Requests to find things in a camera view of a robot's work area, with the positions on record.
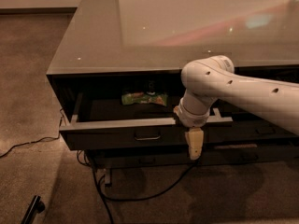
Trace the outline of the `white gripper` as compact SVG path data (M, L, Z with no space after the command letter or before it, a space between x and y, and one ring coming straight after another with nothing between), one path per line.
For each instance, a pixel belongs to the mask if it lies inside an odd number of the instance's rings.
M209 112L193 114L184 106L183 99L180 99L179 104L174 108L174 113L185 127L190 128L185 133L185 139L189 147L190 159L195 161L202 153L204 132L201 128L194 127L203 127L209 117Z

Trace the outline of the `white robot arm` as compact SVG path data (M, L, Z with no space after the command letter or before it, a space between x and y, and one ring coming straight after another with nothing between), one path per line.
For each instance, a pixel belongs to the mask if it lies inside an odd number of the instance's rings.
M210 107L219 99L299 134L299 84L244 77L235 73L226 56L213 56L187 63L181 71L184 96L175 109L189 130L185 138L192 160L201 156Z

